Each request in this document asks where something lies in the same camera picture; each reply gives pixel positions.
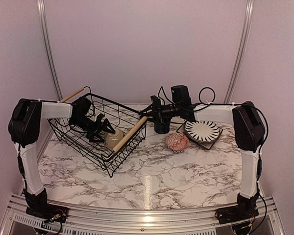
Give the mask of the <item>black wire dish rack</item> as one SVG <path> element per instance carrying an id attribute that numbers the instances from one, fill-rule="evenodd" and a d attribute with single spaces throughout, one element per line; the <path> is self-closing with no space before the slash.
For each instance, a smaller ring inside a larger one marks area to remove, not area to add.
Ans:
<path id="1" fill-rule="evenodd" d="M 113 176 L 145 139 L 147 118 L 91 92 L 71 104 L 71 116 L 48 120 L 53 132 L 60 141 Z"/>

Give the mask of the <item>beige ceramic bowl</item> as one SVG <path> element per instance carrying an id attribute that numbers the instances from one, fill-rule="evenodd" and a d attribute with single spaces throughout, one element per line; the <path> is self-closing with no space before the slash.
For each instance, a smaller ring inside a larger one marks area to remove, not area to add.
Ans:
<path id="1" fill-rule="evenodd" d="M 105 146 L 112 150 L 124 137 L 124 132 L 120 129 L 115 129 L 115 133 L 106 133 L 104 137 Z"/>

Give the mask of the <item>dark blue mug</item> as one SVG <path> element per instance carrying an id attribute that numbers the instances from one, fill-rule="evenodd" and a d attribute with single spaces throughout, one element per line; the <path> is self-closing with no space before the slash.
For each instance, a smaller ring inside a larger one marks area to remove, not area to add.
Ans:
<path id="1" fill-rule="evenodd" d="M 155 122 L 154 131 L 157 134 L 167 134 L 170 131 L 170 119 L 165 119 L 164 122 Z"/>

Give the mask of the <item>square floral plate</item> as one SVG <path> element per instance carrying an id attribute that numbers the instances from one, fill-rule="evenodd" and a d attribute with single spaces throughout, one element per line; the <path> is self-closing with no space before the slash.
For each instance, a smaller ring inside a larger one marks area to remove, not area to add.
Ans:
<path id="1" fill-rule="evenodd" d="M 178 129 L 177 129 L 177 133 L 181 133 L 181 134 L 183 134 L 183 125 L 185 124 L 185 123 L 183 123 Z M 222 134 L 222 132 L 223 132 L 223 129 L 222 128 L 220 128 L 220 137 L 221 137 L 221 134 Z M 201 144 L 201 143 L 195 143 L 194 141 L 192 141 L 192 140 L 190 140 L 192 143 L 194 143 L 194 144 L 196 144 L 196 145 L 198 145 L 198 146 L 200 146 L 200 147 L 202 147 L 202 148 L 204 148 L 204 149 L 206 149 L 206 150 L 210 150 L 211 148 L 212 148 L 212 146 L 215 144 L 215 143 L 211 143 L 211 144 Z"/>

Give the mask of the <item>blue white patterned bowl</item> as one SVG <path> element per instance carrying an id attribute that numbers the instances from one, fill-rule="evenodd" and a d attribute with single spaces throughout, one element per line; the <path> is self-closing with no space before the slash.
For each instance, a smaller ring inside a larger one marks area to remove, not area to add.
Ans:
<path id="1" fill-rule="evenodd" d="M 170 133 L 165 138 L 167 148 L 174 152 L 180 153 L 190 146 L 189 139 L 181 133 Z"/>

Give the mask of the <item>white round plate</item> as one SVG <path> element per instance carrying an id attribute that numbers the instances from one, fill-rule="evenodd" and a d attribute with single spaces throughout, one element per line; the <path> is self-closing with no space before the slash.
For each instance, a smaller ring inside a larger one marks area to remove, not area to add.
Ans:
<path id="1" fill-rule="evenodd" d="M 191 139 L 201 143 L 215 142 L 220 134 L 220 128 L 212 121 L 187 121 L 185 133 Z"/>

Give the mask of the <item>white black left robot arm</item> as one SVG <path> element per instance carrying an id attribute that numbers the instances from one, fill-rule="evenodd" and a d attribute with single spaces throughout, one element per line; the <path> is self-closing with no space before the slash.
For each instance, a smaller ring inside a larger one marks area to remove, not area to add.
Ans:
<path id="1" fill-rule="evenodd" d="M 22 98 L 13 110 L 8 132 L 17 151 L 19 172 L 23 178 L 27 213 L 47 218 L 56 213 L 65 214 L 65 208 L 48 203 L 46 189 L 41 181 L 36 142 L 40 135 L 41 119 L 67 118 L 70 126 L 78 126 L 86 132 L 89 141 L 101 131 L 115 133 L 103 115 L 92 121 L 87 117 L 91 101 L 80 97 L 73 103 L 41 101 Z"/>

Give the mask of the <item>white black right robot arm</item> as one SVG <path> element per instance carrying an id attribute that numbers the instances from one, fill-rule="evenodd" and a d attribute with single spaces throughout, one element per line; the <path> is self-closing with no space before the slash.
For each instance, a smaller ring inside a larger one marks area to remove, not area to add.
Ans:
<path id="1" fill-rule="evenodd" d="M 262 173 L 261 151 L 269 134 L 265 115 L 251 101 L 226 104 L 200 100 L 192 103 L 185 85 L 173 86 L 171 94 L 172 99 L 152 95 L 151 104 L 139 112 L 140 117 L 153 122 L 158 134 L 169 131 L 173 117 L 190 122 L 202 121 L 204 124 L 209 121 L 231 124 L 242 157 L 241 188 L 237 204 L 217 209 L 215 217 L 224 224 L 257 216 L 256 201 L 260 198 L 259 178 Z"/>

